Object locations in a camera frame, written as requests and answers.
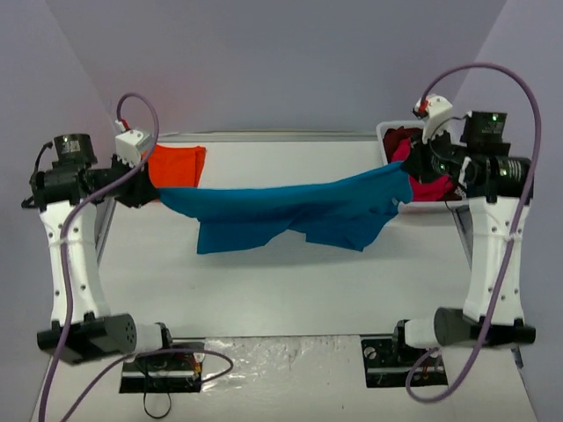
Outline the teal blue t shirt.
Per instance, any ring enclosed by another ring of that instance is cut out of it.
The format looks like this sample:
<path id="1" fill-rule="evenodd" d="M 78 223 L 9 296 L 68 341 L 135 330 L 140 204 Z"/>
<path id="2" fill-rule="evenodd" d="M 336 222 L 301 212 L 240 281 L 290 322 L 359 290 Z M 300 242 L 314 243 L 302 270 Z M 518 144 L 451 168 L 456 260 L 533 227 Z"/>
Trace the teal blue t shirt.
<path id="1" fill-rule="evenodd" d="M 363 251 L 413 198 L 398 163 L 324 184 L 159 192 L 165 206 L 199 222 L 201 255 L 259 248 L 287 230 L 311 244 Z"/>

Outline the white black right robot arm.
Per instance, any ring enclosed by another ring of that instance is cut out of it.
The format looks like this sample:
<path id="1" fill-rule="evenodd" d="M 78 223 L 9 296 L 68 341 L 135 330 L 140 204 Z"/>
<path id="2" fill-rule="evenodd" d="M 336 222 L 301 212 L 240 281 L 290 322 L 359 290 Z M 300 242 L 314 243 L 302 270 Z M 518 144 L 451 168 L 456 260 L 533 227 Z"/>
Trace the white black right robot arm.
<path id="1" fill-rule="evenodd" d="M 531 161 L 509 154 L 502 140 L 503 113 L 467 113 L 459 144 L 447 129 L 454 119 L 450 111 L 425 106 L 416 116 L 425 127 L 402 167 L 420 182 L 448 176 L 465 189 L 472 218 L 471 280 L 463 307 L 440 307 L 429 318 L 399 321 L 390 342 L 392 357 L 409 363 L 424 349 L 534 343 L 536 330 L 524 321 L 520 297 Z"/>

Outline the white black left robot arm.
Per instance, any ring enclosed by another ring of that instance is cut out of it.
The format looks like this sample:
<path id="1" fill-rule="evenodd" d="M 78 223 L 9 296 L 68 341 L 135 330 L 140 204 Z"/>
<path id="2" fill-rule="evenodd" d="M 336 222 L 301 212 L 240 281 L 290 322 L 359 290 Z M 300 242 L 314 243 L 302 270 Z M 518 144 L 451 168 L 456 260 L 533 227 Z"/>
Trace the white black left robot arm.
<path id="1" fill-rule="evenodd" d="M 110 167 L 97 169 L 89 135 L 56 136 L 42 147 L 56 151 L 51 168 L 35 168 L 30 177 L 32 195 L 21 206 L 39 212 L 53 277 L 51 326 L 38 332 L 37 344 L 70 365 L 145 353 L 156 367 L 168 367 L 178 347 L 165 324 L 139 324 L 129 313 L 112 313 L 101 285 L 97 205 L 111 198 L 139 208 L 158 196 L 141 163 L 155 144 L 152 134 L 127 129 L 115 144 Z"/>

